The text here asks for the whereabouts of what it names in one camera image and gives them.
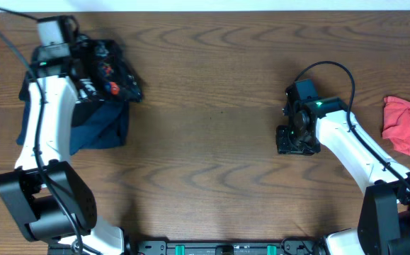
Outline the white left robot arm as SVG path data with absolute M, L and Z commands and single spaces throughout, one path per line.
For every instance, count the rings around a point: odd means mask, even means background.
M 28 69 L 30 110 L 14 170 L 0 175 L 0 197 L 29 242 L 56 253 L 124 254 L 125 237 L 98 216 L 96 200 L 70 164 L 72 116 L 78 93 L 71 40 L 41 35 L 40 61 Z

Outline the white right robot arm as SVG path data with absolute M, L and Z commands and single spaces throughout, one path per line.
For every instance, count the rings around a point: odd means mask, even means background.
M 391 158 L 339 98 L 289 99 L 276 130 L 279 154 L 327 147 L 363 192 L 358 226 L 328 234 L 313 254 L 410 254 L 410 170 Z

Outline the black shirt orange contour lines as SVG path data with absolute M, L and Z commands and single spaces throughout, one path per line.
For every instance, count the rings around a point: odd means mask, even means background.
M 142 101 L 139 79 L 128 66 L 116 41 L 96 40 L 80 34 L 73 53 L 84 68 L 84 76 L 76 83 L 78 102 Z

